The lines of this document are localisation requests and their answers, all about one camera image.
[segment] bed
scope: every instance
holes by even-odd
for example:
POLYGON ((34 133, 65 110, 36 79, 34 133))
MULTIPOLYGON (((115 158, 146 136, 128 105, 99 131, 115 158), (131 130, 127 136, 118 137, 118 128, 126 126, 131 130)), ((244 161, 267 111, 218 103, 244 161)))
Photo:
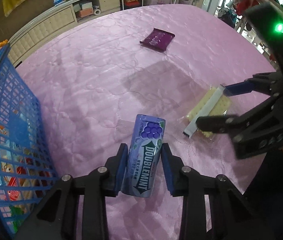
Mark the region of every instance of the bed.
MULTIPOLYGON (((183 117, 210 86, 274 71, 244 37, 197 7, 147 6, 100 17, 54 38, 17 71, 41 103, 59 175, 87 175, 120 143, 130 145, 137 114, 166 119, 164 141, 174 155, 203 175, 225 174, 241 192, 264 158, 236 160, 227 135, 182 134, 183 117), (176 35, 165 52, 139 44, 153 28, 176 35)), ((232 97, 232 110, 242 114, 265 98, 232 97)), ((170 196, 161 163, 152 197, 120 192, 106 203, 111 239, 178 239, 182 198, 170 196)))

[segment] orange toy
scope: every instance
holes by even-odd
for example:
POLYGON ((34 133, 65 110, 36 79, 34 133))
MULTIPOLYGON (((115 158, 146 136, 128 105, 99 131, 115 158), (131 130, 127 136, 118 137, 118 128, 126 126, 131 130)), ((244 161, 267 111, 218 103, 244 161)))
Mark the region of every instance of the orange toy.
POLYGON ((8 40, 0 42, 0 49, 8 43, 8 40))

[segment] doublemint gum container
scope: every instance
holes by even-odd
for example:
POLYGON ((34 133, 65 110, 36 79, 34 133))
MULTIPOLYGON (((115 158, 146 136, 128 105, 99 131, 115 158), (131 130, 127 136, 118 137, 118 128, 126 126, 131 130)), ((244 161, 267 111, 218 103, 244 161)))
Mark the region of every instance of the doublemint gum container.
POLYGON ((152 194, 166 121, 149 115, 136 116, 121 191, 136 197, 152 194))

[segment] metal screw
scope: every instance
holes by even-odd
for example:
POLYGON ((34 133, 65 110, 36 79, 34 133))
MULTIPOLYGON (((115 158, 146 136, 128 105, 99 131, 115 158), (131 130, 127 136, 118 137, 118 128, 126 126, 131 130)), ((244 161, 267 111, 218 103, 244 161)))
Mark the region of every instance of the metal screw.
POLYGON ((273 144, 274 142, 275 142, 275 137, 272 137, 272 138, 269 140, 268 145, 271 145, 271 144, 273 144))
POLYGON ((220 181, 226 181, 226 176, 225 175, 222 175, 222 174, 220 174, 220 175, 217 175, 217 178, 220 180, 220 181))
POLYGON ((266 144, 267 144, 267 140, 262 140, 262 141, 259 143, 259 148, 261 149, 261 148, 265 147, 266 144))
POLYGON ((105 166, 101 166, 97 170, 99 173, 105 173, 107 171, 107 168, 105 166))
POLYGON ((277 142, 280 142, 283 139, 283 133, 277 136, 277 142))
POLYGON ((225 123, 231 123, 232 121, 234 121, 234 118, 230 117, 230 118, 226 119, 225 123))
POLYGON ((242 134, 238 134, 233 138, 234 142, 240 142, 243 139, 243 135, 242 134))
POLYGON ((192 170, 189 166, 182 167, 182 172, 189 173, 192 170))
POLYGON ((65 174, 64 176, 61 177, 62 181, 69 181, 71 176, 69 174, 65 174))

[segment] tape roll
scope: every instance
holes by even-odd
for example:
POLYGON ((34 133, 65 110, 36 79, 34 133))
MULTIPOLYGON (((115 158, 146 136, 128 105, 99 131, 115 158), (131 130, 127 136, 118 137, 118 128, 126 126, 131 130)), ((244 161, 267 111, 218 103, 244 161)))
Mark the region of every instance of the tape roll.
POLYGON ((100 14, 100 10, 99 9, 94 9, 94 15, 99 15, 100 14))

